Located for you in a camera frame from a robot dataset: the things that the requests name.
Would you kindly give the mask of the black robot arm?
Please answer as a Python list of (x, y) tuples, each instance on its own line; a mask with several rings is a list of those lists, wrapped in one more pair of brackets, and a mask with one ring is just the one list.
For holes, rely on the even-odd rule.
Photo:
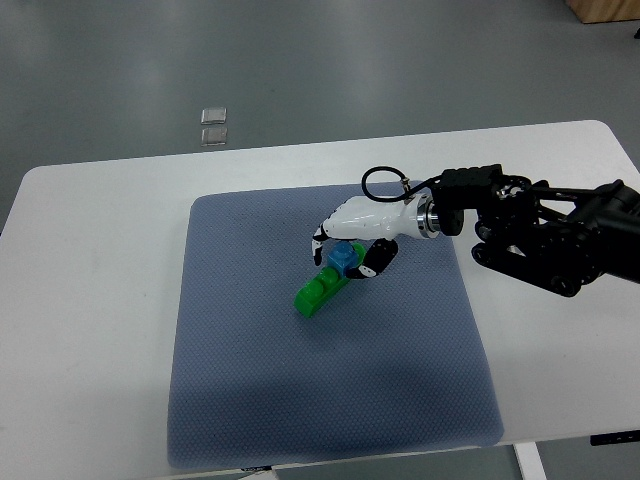
[(552, 188), (491, 165), (448, 169), (430, 190), (445, 235), (476, 212), (471, 255), (486, 268), (564, 297), (604, 274), (639, 280), (639, 194), (621, 180)]

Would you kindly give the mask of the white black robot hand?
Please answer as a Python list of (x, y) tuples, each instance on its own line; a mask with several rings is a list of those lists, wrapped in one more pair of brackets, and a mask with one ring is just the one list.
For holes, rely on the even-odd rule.
[(322, 263), (323, 244), (333, 240), (372, 242), (359, 266), (346, 271), (350, 279), (369, 279), (381, 274), (394, 260), (398, 236), (434, 238), (440, 232), (429, 195), (409, 202), (375, 202), (364, 196), (348, 199), (327, 217), (312, 236), (314, 263)]

